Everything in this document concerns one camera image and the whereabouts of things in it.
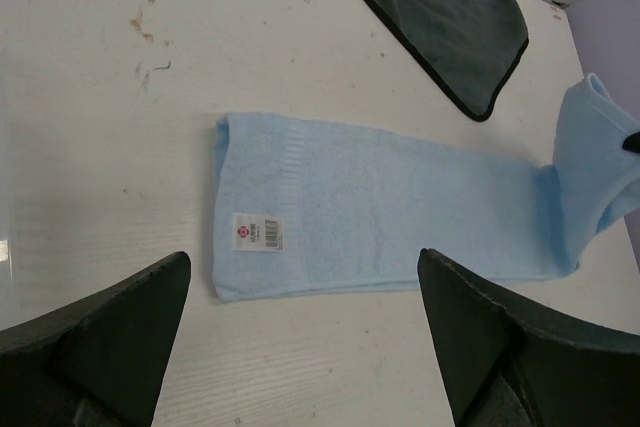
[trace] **table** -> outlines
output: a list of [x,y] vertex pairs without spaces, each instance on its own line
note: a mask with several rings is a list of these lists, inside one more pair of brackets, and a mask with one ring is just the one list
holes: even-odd
[[[216,300],[211,129],[277,112],[548,163],[582,72],[564,13],[518,2],[531,44],[477,124],[362,0],[0,0],[25,318],[185,250],[156,425],[453,425],[418,292]],[[513,289],[640,333],[622,222],[576,274]]]

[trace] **towel fold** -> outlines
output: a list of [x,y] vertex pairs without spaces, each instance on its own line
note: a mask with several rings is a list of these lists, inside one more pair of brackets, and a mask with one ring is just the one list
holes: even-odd
[[[640,157],[622,149],[639,127],[593,74],[567,91],[542,168],[365,127],[229,114],[214,146],[216,291],[418,289],[424,247],[494,282],[566,276],[640,204]],[[238,236],[264,242],[276,225],[243,230],[240,213],[278,219],[282,250],[235,250]]]

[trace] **black trim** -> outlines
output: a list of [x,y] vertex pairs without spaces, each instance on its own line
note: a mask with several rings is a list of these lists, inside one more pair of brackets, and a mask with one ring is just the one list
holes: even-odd
[[513,63],[509,66],[509,69],[507,69],[507,72],[505,73],[504,77],[500,80],[500,82],[498,82],[498,85],[493,91],[493,94],[491,95],[491,98],[489,100],[489,105],[487,106],[487,111],[482,115],[478,115],[473,113],[471,110],[469,110],[469,108],[465,105],[462,99],[460,99],[460,97],[458,97],[455,94],[455,92],[451,89],[451,87],[447,85],[444,79],[440,77],[438,72],[436,72],[436,70],[427,61],[427,59],[425,59],[422,56],[422,54],[420,54],[418,49],[416,49],[413,46],[413,44],[409,41],[409,39],[405,37],[402,31],[393,22],[393,20],[391,20],[391,18],[386,14],[386,12],[382,10],[382,8],[377,4],[377,2],[375,0],[364,0],[364,1],[369,6],[369,8],[373,10],[373,13],[376,14],[376,16],[387,27],[387,29],[389,29],[391,33],[396,37],[396,39],[398,39],[398,41],[404,46],[404,48],[409,51],[409,53],[416,60],[416,62],[418,62],[418,64],[420,64],[420,66],[427,72],[427,74],[429,74],[429,76],[434,80],[434,82],[438,84],[438,87],[440,87],[440,89],[445,93],[445,95],[449,97],[449,99],[456,105],[456,107],[458,107],[458,109],[462,111],[462,113],[464,113],[470,119],[475,120],[476,122],[484,122],[491,116],[491,114],[493,113],[493,108],[496,103],[496,99],[498,98],[498,95],[500,94],[502,87],[504,87],[504,85],[507,83],[507,81],[511,77],[511,74],[513,74],[513,71],[516,69],[516,67],[520,63],[520,58],[522,57],[522,54],[524,54],[524,51],[527,49],[527,46],[529,45],[528,34],[522,46],[516,52],[516,58],[513,60]]

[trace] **towel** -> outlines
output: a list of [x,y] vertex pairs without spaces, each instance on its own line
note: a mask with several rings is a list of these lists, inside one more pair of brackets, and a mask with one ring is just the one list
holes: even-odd
[[567,91],[553,164],[269,114],[216,128],[221,300],[418,289],[423,247],[499,283],[566,276],[640,203],[640,125],[593,74]]
[[529,43],[516,0],[364,1],[462,112],[489,118]]

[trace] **white label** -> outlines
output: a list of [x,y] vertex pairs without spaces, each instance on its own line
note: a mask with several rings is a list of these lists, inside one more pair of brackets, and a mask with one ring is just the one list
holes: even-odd
[[233,250],[280,252],[284,249],[284,221],[276,217],[233,214]]

